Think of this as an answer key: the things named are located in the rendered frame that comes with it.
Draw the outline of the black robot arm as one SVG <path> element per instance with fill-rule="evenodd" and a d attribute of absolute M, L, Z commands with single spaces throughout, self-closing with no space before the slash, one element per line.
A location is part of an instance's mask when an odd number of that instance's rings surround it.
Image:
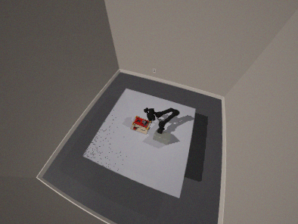
<path fill-rule="evenodd" d="M 172 112 L 172 114 L 171 114 L 169 117 L 167 117 L 164 121 L 161 120 L 161 121 L 158 123 L 158 125 L 159 125 L 159 129 L 157 130 L 157 132 L 158 132 L 159 134 L 162 134 L 162 133 L 163 133 L 164 126 L 166 125 L 166 123 L 168 123 L 173 117 L 176 117 L 176 116 L 178 116 L 178 115 L 180 114 L 180 111 L 175 110 L 175 109 L 173 109 L 173 108 L 170 108 L 170 109 L 167 109 L 167 110 L 164 110 L 164 111 L 161 111 L 161 112 L 155 112 L 153 108 L 150 108 L 150 109 L 148 109 L 148 110 L 149 110 L 150 118 L 151 118 L 153 121 L 155 120 L 155 116 L 156 116 L 157 118 L 160 118 L 160 117 L 162 117 L 162 115 Z M 155 115 L 154 115 L 154 114 L 155 114 Z"/>

